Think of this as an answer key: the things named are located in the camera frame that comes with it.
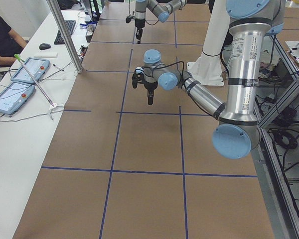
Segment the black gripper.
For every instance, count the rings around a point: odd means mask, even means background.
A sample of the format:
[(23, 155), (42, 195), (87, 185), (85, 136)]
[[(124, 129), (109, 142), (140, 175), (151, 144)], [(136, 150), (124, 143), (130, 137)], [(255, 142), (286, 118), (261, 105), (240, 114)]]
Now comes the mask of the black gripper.
[(157, 82), (144, 82), (144, 87), (147, 89), (148, 91), (148, 105), (152, 105), (153, 104), (153, 99), (154, 99), (154, 91), (157, 88)]
[(140, 44), (143, 35), (143, 28), (145, 27), (145, 19), (135, 18), (135, 27), (137, 28), (136, 31), (137, 44)]

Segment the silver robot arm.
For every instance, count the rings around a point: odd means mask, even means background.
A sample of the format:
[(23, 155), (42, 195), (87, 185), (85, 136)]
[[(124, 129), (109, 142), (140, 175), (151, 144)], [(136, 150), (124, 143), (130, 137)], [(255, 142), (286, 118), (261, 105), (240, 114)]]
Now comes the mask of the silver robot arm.
[(169, 16), (178, 9), (182, 9), (187, 0), (171, 0), (160, 5), (156, 0), (137, 0), (135, 2), (135, 27), (137, 44), (141, 43), (143, 28), (146, 22), (146, 10), (149, 9), (160, 22), (165, 22)]
[[(217, 0), (214, 2), (201, 56), (187, 70), (171, 70), (155, 49), (144, 53), (144, 65), (137, 69), (148, 90), (149, 102), (157, 86), (165, 90), (182, 88), (190, 98), (219, 122), (212, 136), (215, 149), (224, 157), (245, 157), (260, 141), (253, 113), (259, 83), (260, 56), (265, 36), (284, 26), (282, 0)], [(225, 102), (205, 86), (221, 79), (220, 65), (226, 35), (233, 37), (229, 59), (228, 94)]]

